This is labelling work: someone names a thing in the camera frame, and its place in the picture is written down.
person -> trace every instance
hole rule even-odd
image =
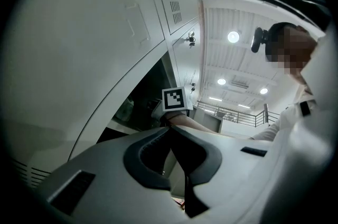
[[[306,116],[316,109],[314,97],[301,75],[301,70],[310,61],[317,42],[303,27],[283,22],[276,23],[269,29],[265,44],[267,60],[277,64],[279,68],[284,68],[286,74],[304,86],[303,93],[296,103],[282,111],[275,123],[251,138],[273,141],[280,130],[293,127],[300,117]],[[172,125],[183,125],[215,133],[179,111],[166,113],[163,117]]]

railing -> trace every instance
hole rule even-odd
[[[224,120],[229,120],[234,123],[253,127],[258,127],[260,125],[263,125],[264,123],[274,123],[279,117],[279,114],[267,111],[267,106],[262,112],[257,115],[243,113],[228,108],[222,108],[201,101],[198,101],[197,106],[204,109],[204,111],[214,114],[215,116],[220,117]]]

